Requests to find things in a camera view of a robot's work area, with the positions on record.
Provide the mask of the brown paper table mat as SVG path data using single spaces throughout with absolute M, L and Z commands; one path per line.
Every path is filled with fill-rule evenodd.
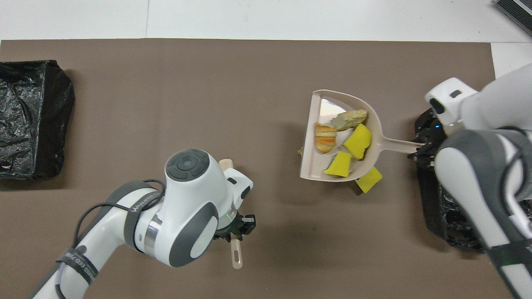
M 132 180 L 198 148 L 230 158 L 254 188 L 256 229 L 171 268 L 127 246 L 86 299 L 511 299 L 482 254 L 425 226 L 415 164 L 385 151 L 369 193 L 300 178 L 311 93 L 365 100 L 389 138 L 414 138 L 424 95 L 456 77 L 494 79 L 491 47 L 451 42 L 4 40 L 0 61 L 55 59 L 75 107 L 57 177 L 0 182 L 0 299 L 28 299 L 70 246 L 80 216 Z

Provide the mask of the black bag lined bin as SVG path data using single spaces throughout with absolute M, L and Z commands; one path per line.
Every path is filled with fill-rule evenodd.
M 437 118 L 437 116 L 430 108 L 419 118 Z M 414 122 L 414 132 L 416 134 L 416 122 Z M 421 205 L 427 228 L 452 247 L 482 253 L 481 243 L 471 224 L 454 198 L 440 184 L 434 167 L 423 169 L 416 164 L 416 168 Z
M 0 62 L 0 180 L 61 172 L 74 103 L 57 61 Z

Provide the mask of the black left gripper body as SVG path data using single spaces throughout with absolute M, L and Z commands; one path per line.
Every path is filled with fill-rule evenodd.
M 237 212 L 234 220 L 228 226 L 216 231 L 216 239 L 223 239 L 227 242 L 231 242 L 231 237 L 236 236 L 239 241 L 243 240 L 243 231 L 245 230 L 245 221 L 242 219 L 242 215 Z

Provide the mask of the beige plastic dustpan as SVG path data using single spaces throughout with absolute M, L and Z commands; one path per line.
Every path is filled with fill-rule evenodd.
M 336 137 L 336 147 L 329 153 L 321 153 L 314 142 L 315 123 L 327 124 L 332 118 L 347 110 L 367 111 L 364 125 L 371 131 L 372 140 L 369 148 L 365 151 L 364 159 L 351 159 L 347 177 L 328 175 L 324 170 L 330 165 L 335 155 L 347 149 L 344 142 L 351 136 L 353 129 L 341 131 Z M 383 135 L 381 121 L 374 108 L 358 97 L 331 90 L 317 90 L 312 93 L 308 124 L 304 138 L 303 153 L 300 165 L 300 178 L 325 181 L 341 182 L 352 181 L 364 176 L 375 166 L 382 151 L 390 150 L 404 154 L 412 154 L 422 147 L 422 143 L 395 140 Z

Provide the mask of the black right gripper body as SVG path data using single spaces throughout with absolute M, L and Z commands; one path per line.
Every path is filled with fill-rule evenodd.
M 423 169 L 432 169 L 433 162 L 441 144 L 447 139 L 443 126 L 437 118 L 418 118 L 416 120 L 416 133 L 430 132 L 431 144 L 423 145 L 422 150 L 433 150 L 433 160 L 431 163 L 416 163 L 418 167 Z

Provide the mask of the notched yellow sponge piece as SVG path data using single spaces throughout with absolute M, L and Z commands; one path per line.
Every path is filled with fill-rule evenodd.
M 368 193 L 382 178 L 381 172 L 376 167 L 372 167 L 365 175 L 355 179 L 355 182 L 363 193 Z

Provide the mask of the dark ribbed device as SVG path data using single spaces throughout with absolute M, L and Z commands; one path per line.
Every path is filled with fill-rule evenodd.
M 532 37 L 532 0 L 492 0 L 495 8 Z

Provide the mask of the pale bread piece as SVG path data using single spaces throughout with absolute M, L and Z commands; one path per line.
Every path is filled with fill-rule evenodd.
M 357 127 L 357 125 L 363 123 L 366 118 L 367 110 L 348 110 L 339 113 L 336 117 L 332 118 L 330 124 L 338 131 L 345 131 Z

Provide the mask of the beige hand brush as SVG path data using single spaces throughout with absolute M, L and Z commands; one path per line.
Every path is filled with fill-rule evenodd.
M 223 171 L 229 168 L 233 168 L 232 159 L 221 159 L 219 165 Z M 233 233 L 229 233 L 230 237 L 230 246 L 231 246 L 231 258 L 232 258 L 232 267 L 236 270 L 239 270 L 243 266 L 242 252 L 241 252 L 241 241 Z

